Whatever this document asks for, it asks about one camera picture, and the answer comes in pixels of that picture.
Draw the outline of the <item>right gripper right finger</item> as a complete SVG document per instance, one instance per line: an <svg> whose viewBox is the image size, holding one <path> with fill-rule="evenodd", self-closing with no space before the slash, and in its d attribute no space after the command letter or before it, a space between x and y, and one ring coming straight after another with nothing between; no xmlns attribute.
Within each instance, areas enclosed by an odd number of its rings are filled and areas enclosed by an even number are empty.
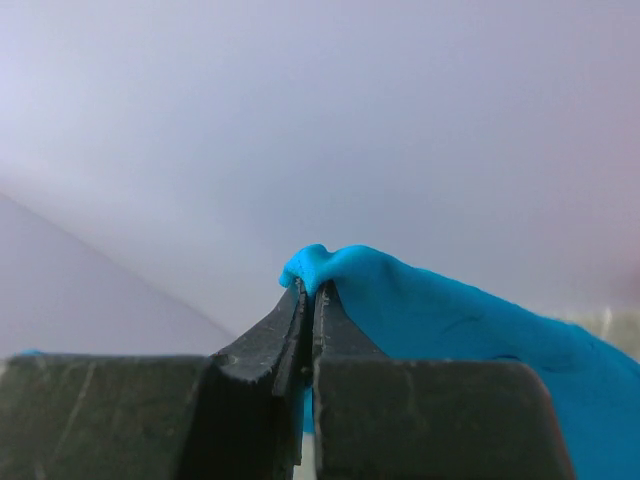
<svg viewBox="0 0 640 480"><path fill-rule="evenodd" d="M571 479L551 397L514 361L397 360L315 297L315 468L320 479Z"/></svg>

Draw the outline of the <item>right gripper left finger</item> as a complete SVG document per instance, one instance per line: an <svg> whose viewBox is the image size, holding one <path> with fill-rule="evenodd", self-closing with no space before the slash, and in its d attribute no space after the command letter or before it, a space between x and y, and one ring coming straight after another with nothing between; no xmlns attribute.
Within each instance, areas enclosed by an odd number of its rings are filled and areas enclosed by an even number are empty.
<svg viewBox="0 0 640 480"><path fill-rule="evenodd" d="M304 287L210 356L1 364L5 479L289 479L301 460Z"/></svg>

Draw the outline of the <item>blue t shirt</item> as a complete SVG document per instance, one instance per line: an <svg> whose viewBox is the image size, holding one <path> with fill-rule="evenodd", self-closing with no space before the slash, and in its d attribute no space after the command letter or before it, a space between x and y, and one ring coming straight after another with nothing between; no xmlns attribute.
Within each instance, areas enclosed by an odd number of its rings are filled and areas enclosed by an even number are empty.
<svg viewBox="0 0 640 480"><path fill-rule="evenodd" d="M402 263L364 246L320 245L285 266L286 290L307 295L305 428L313 413L315 297L333 283L347 316L397 360L514 361L548 390L574 469L571 479L639 475L639 365L580 326L546 318L475 287Z"/></svg>

